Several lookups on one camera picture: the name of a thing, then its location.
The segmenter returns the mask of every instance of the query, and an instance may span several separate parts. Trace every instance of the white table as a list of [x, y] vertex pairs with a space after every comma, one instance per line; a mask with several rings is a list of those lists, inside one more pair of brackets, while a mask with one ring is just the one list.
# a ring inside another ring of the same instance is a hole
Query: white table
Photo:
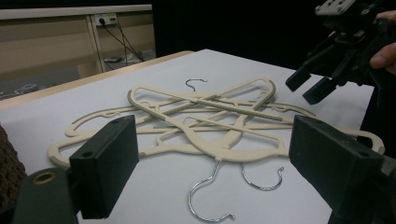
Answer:
[[[202, 78], [207, 82], [193, 83], [197, 91], [214, 93], [247, 79], [263, 76], [276, 84], [277, 103], [308, 109], [331, 125], [360, 128], [372, 87], [347, 83], [319, 104], [309, 105], [302, 94], [320, 77], [312, 76], [299, 90], [291, 92], [285, 81], [293, 72], [205, 49], [3, 108], [0, 110], [0, 121], [10, 142], [19, 152], [20, 161], [24, 163], [28, 175], [53, 167], [47, 150], [52, 144], [66, 138], [64, 131], [71, 122], [97, 110], [129, 105], [126, 97], [128, 90], [140, 84], [190, 93], [191, 89], [185, 85], [185, 81]], [[109, 121], [99, 119], [87, 124], [87, 128], [100, 128]], [[279, 134], [283, 136], [285, 145], [289, 146], [291, 130]], [[139, 150], [153, 144], [152, 137], [138, 135]], [[246, 140], [241, 146], [250, 144]], [[78, 214], [79, 221], [111, 224], [204, 223], [188, 207], [188, 192], [194, 184], [210, 177], [214, 165], [215, 161], [210, 156], [176, 152], [142, 159], [109, 218], [84, 220]], [[239, 163], [223, 161], [219, 164], [213, 183], [198, 189], [193, 195], [195, 211], [207, 218], [217, 218], [226, 213], [235, 215], [235, 220], [227, 219], [223, 223], [327, 223], [330, 207], [291, 165], [289, 158], [267, 158], [247, 162], [245, 166], [249, 178], [262, 186], [274, 185], [277, 181], [276, 170], [284, 167], [283, 183], [273, 191], [254, 189], [243, 179]]]

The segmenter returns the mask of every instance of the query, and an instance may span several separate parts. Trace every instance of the brown textured object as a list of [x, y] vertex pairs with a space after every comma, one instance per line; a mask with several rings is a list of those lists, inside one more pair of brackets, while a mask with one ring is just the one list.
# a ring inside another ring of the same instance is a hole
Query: brown textured object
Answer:
[[17, 151], [8, 141], [6, 130], [0, 125], [0, 208], [17, 200], [20, 184], [26, 176]]

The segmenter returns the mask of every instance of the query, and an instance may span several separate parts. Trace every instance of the person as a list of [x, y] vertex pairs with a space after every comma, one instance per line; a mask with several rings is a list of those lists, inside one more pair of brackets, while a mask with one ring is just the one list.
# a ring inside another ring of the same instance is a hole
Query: person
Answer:
[[[396, 34], [396, 10], [378, 13], [378, 18], [389, 20]], [[377, 52], [370, 60], [370, 66], [374, 69], [385, 68], [388, 72], [396, 75], [396, 42], [386, 45]]]

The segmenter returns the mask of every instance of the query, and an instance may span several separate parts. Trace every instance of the silver hook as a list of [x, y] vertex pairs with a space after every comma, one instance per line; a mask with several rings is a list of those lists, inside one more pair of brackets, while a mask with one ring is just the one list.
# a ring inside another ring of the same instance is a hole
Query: silver hook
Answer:
[[215, 176], [215, 174], [216, 174], [216, 170], [218, 169], [218, 165], [219, 165], [219, 161], [216, 161], [216, 165], [215, 165], [215, 168], [214, 168], [214, 170], [213, 170], [213, 172], [212, 172], [212, 176], [210, 176], [208, 179], [205, 179], [205, 180], [202, 180], [202, 181], [196, 183], [196, 184], [190, 189], [190, 191], [189, 191], [189, 199], [188, 199], [188, 202], [189, 202], [190, 210], [192, 211], [193, 214], [195, 214], [196, 217], [200, 218], [200, 219], [203, 220], [203, 221], [207, 221], [207, 222], [221, 222], [222, 220], [224, 220], [224, 219], [227, 218], [227, 217], [229, 217], [229, 218], [232, 219], [232, 220], [235, 219], [235, 216], [234, 216], [234, 215], [231, 215], [231, 214], [226, 214], [226, 215], [224, 215], [224, 216], [222, 216], [222, 217], [220, 217], [220, 218], [218, 218], [218, 219], [207, 219], [207, 218], [204, 218], [204, 217], [200, 217], [200, 216], [194, 211], [194, 209], [192, 208], [192, 205], [191, 205], [191, 196], [192, 196], [192, 194], [194, 193], [195, 188], [197, 188], [199, 185], [205, 183], [206, 181], [211, 180], [211, 179]]
[[195, 91], [195, 87], [193, 87], [192, 85], [189, 84], [189, 81], [203, 81], [203, 82], [207, 82], [207, 80], [203, 80], [201, 78], [190, 78], [189, 80], [186, 81], [186, 85], [188, 87], [191, 87], [194, 91]]
[[279, 188], [280, 184], [282, 184], [282, 171], [284, 170], [283, 167], [280, 167], [279, 169], [277, 169], [277, 174], [279, 175], [279, 181], [277, 182], [276, 185], [274, 185], [273, 187], [270, 188], [264, 188], [264, 187], [260, 187], [257, 186], [255, 184], [253, 184], [250, 180], [248, 180], [248, 177], [245, 174], [245, 166], [244, 163], [241, 163], [241, 167], [242, 167], [242, 175], [244, 176], [245, 180], [249, 183], [249, 185], [255, 189], [260, 189], [260, 190], [273, 190], [273, 189], [277, 189]]

